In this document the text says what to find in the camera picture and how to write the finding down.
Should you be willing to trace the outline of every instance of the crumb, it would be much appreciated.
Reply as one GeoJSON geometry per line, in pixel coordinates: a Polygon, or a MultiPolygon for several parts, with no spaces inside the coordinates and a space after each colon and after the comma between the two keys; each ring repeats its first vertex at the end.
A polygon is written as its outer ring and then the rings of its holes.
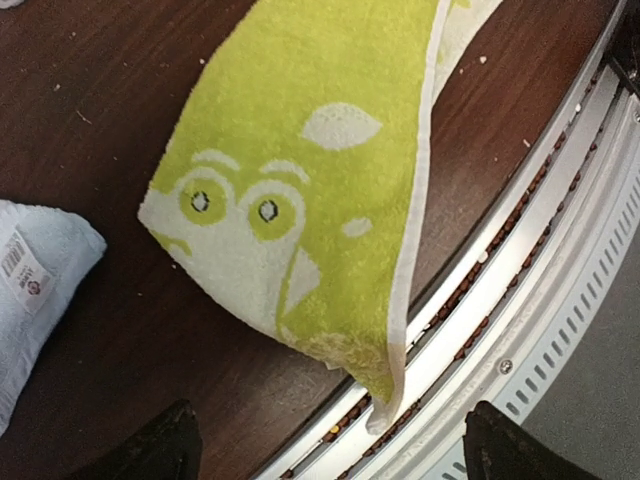
{"type": "Polygon", "coordinates": [[[88,123],[89,125],[93,125],[93,123],[91,123],[91,120],[89,120],[87,117],[85,117],[84,115],[82,115],[82,114],[80,113],[80,110],[77,110],[77,109],[76,109],[76,113],[77,113],[77,114],[78,114],[78,116],[82,119],[82,121],[83,121],[84,123],[88,123]]]}

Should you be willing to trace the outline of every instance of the ventilation slot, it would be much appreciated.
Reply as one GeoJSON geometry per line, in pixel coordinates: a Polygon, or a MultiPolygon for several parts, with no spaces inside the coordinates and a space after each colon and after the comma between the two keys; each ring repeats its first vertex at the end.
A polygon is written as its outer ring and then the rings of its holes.
{"type": "MultiPolygon", "coordinates": [[[[635,207],[635,210],[638,209],[638,204],[636,203],[635,199],[633,198],[633,195],[629,197],[631,199],[631,203],[633,203],[633,206],[635,207]]],[[[635,220],[636,218],[636,212],[633,208],[631,208],[631,205],[629,205],[629,202],[627,202],[627,212],[629,212],[629,215],[631,215],[631,218],[633,218],[635,220]]]]}
{"type": "MultiPolygon", "coordinates": [[[[627,202],[627,209],[631,211],[631,208],[629,208],[629,202],[627,202]]],[[[628,237],[629,232],[631,231],[631,221],[629,220],[629,215],[627,215],[626,211],[622,212],[622,218],[624,218],[624,221],[627,224],[624,234],[628,237]]]]}
{"type": "Polygon", "coordinates": [[[581,322],[584,322],[584,315],[582,315],[582,312],[580,311],[577,305],[573,307],[573,312],[578,317],[578,320],[580,320],[581,322]]]}
{"type": "Polygon", "coordinates": [[[613,264],[613,258],[611,257],[611,254],[609,253],[609,249],[608,248],[604,249],[604,254],[607,256],[607,260],[609,260],[609,265],[613,266],[614,265],[613,264]]]}
{"type": "Polygon", "coordinates": [[[456,470],[458,470],[460,473],[467,473],[467,467],[465,467],[464,465],[462,465],[461,463],[455,462],[453,464],[453,468],[455,468],[456,470]]]}
{"type": "Polygon", "coordinates": [[[567,325],[569,325],[569,328],[571,329],[571,331],[573,331],[573,333],[578,333],[578,327],[576,327],[576,324],[573,323],[571,317],[567,317],[567,325]]]}
{"type": "Polygon", "coordinates": [[[607,267],[604,265],[604,262],[602,260],[600,260],[600,268],[602,268],[602,271],[604,272],[605,277],[609,276],[609,270],[607,270],[607,267]]]}
{"type": "Polygon", "coordinates": [[[558,345],[558,343],[555,340],[551,342],[551,347],[553,348],[553,351],[558,354],[559,357],[562,356],[562,350],[560,349],[560,345],[558,345]]]}
{"type": "Polygon", "coordinates": [[[542,358],[551,368],[556,368],[556,362],[553,361],[553,358],[551,358],[548,353],[545,353],[542,358]]]}
{"type": "Polygon", "coordinates": [[[533,383],[533,380],[527,378],[524,383],[527,384],[527,387],[529,387],[529,390],[531,390],[533,393],[538,393],[538,386],[533,383]]]}
{"type": "Polygon", "coordinates": [[[633,205],[636,207],[636,209],[638,208],[638,200],[640,200],[640,191],[638,191],[638,187],[636,185],[633,186],[633,193],[631,194],[631,201],[633,202],[633,205]]]}
{"type": "Polygon", "coordinates": [[[598,284],[598,288],[602,288],[602,280],[600,280],[600,276],[598,276],[598,272],[593,272],[593,279],[598,284]]]}
{"type": "Polygon", "coordinates": [[[507,410],[513,413],[516,417],[520,416],[520,410],[518,410],[516,406],[511,402],[507,403],[507,410]]]}
{"type": "MultiPolygon", "coordinates": [[[[622,224],[622,220],[618,220],[618,226],[620,227],[620,230],[622,230],[622,233],[624,233],[624,236],[627,236],[627,229],[624,228],[624,225],[622,224]]],[[[616,240],[618,240],[618,244],[620,246],[624,246],[624,240],[622,240],[622,235],[620,235],[620,232],[618,231],[618,229],[616,228],[614,230],[615,234],[616,234],[616,240]]]]}
{"type": "Polygon", "coordinates": [[[525,405],[529,405],[529,397],[527,397],[522,390],[516,392],[516,397],[525,405]]]}
{"type": "Polygon", "coordinates": [[[564,330],[560,329],[560,331],[558,332],[558,335],[560,335],[560,338],[562,339],[565,345],[571,345],[571,340],[569,340],[569,337],[567,336],[567,334],[564,333],[564,330]]]}
{"type": "Polygon", "coordinates": [[[547,374],[544,373],[544,370],[542,370],[542,368],[540,368],[540,365],[536,365],[536,368],[533,369],[538,376],[540,377],[540,380],[546,380],[547,379],[547,374]]]}
{"type": "Polygon", "coordinates": [[[585,308],[587,309],[587,311],[590,311],[591,310],[591,304],[589,303],[589,300],[587,300],[587,297],[584,296],[584,293],[582,295],[580,295],[580,300],[582,300],[582,303],[585,306],[585,308]]]}
{"type": "MultiPolygon", "coordinates": [[[[620,238],[620,234],[618,233],[618,230],[616,229],[616,230],[614,230],[614,232],[615,232],[616,236],[617,236],[618,238],[620,238]]],[[[609,245],[611,245],[611,250],[613,250],[613,253],[615,253],[615,254],[616,254],[616,257],[617,257],[618,255],[620,255],[620,252],[619,252],[619,250],[618,250],[618,247],[616,247],[616,244],[615,244],[615,243],[613,243],[613,238],[612,238],[611,240],[609,240],[609,245]]]]}
{"type": "Polygon", "coordinates": [[[598,294],[596,293],[596,291],[593,288],[593,285],[591,285],[591,283],[587,283],[587,289],[589,290],[589,293],[591,294],[591,298],[593,298],[594,300],[597,300],[598,299],[598,294]]]}

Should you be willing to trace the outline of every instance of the gray floor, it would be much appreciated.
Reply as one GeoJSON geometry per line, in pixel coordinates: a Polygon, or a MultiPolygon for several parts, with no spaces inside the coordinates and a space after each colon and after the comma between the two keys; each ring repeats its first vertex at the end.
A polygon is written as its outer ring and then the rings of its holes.
{"type": "Polygon", "coordinates": [[[640,235],[600,311],[524,424],[604,480],[640,480],[640,235]]]}

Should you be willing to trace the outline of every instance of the barcode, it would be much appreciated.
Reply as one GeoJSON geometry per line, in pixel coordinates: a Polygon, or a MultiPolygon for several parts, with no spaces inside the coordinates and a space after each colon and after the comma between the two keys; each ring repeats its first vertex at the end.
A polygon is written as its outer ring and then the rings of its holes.
{"type": "Polygon", "coordinates": [[[11,240],[9,240],[7,249],[9,251],[2,259],[2,270],[4,270],[4,273],[7,277],[10,277],[26,252],[24,251],[22,242],[20,242],[20,239],[15,234],[11,237],[11,240]]]}

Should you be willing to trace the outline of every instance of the white leaf print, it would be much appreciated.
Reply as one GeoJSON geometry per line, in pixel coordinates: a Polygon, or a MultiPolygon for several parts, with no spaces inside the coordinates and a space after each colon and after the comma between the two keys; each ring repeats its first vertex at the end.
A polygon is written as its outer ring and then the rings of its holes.
{"type": "Polygon", "coordinates": [[[342,233],[347,237],[361,237],[373,228],[371,220],[368,218],[354,218],[342,226],[342,233]]]}
{"type": "Polygon", "coordinates": [[[318,108],[307,121],[302,137],[326,150],[340,151],[371,140],[382,124],[349,103],[330,103],[318,108]]]}

